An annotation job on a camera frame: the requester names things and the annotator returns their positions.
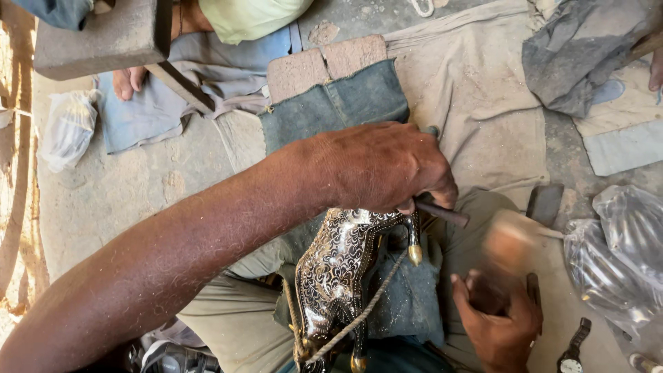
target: bare foot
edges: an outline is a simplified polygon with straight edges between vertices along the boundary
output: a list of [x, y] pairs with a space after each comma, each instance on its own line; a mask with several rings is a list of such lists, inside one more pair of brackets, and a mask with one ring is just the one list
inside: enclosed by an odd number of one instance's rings
[[649, 78], [649, 90], [658, 91], [663, 84], [663, 48], [654, 51], [650, 71], [652, 76]]
[[120, 101], [127, 101], [133, 97], [133, 92], [140, 92], [143, 80], [147, 74], [144, 66], [126, 68], [113, 71], [113, 88]]

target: wooden stool leg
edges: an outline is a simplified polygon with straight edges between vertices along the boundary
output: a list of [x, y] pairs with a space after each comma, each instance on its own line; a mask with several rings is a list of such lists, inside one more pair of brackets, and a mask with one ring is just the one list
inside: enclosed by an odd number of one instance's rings
[[204, 115], [214, 112], [214, 101], [185, 78], [170, 62], [149, 64], [145, 65], [145, 68]]

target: plastic bag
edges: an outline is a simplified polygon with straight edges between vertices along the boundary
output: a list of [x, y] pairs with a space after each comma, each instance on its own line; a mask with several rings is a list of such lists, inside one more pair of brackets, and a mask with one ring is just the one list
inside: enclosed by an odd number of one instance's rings
[[614, 255], [663, 291], [663, 200], [632, 185], [613, 185], [594, 198], [592, 207]]
[[99, 90], [52, 94], [50, 113], [39, 146], [39, 156], [59, 173], [73, 169], [83, 157], [94, 134], [97, 110], [92, 107]]
[[590, 307], [632, 335], [663, 312], [663, 292], [644, 281], [609, 249], [594, 219], [571, 220], [564, 237], [569, 275]]

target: khaki pants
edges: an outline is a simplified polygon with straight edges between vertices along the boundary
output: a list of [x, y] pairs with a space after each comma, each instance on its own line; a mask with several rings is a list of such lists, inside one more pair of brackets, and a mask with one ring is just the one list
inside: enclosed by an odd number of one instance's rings
[[[465, 229], [433, 218], [422, 224], [443, 252], [438, 296], [446, 345], [442, 352], [458, 372], [481, 372], [452, 299], [452, 273], [465, 275], [477, 263], [493, 215], [517, 211], [507, 197], [473, 190], [456, 210], [470, 216]], [[207, 344], [225, 373], [276, 372], [292, 359], [292, 333], [272, 320], [278, 291], [220, 275], [205, 286], [178, 315]]]

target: engraved metal figurine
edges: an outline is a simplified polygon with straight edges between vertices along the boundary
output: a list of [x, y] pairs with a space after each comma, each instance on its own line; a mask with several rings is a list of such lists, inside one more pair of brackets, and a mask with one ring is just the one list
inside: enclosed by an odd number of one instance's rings
[[295, 286], [302, 326], [300, 330], [294, 321], [293, 329], [298, 333], [294, 359], [299, 371], [329, 372], [342, 344], [332, 347], [314, 362], [311, 362], [311, 356], [324, 350], [323, 346], [353, 322], [357, 325], [353, 328], [355, 344], [351, 367], [353, 373], [364, 371], [368, 332], [366, 320], [358, 319], [366, 306], [361, 283], [375, 265], [382, 237], [397, 225], [408, 229], [408, 257], [413, 265], [419, 265], [422, 248], [417, 212], [409, 216], [400, 212], [377, 214], [361, 209], [332, 208], [327, 212], [318, 235], [296, 268]]

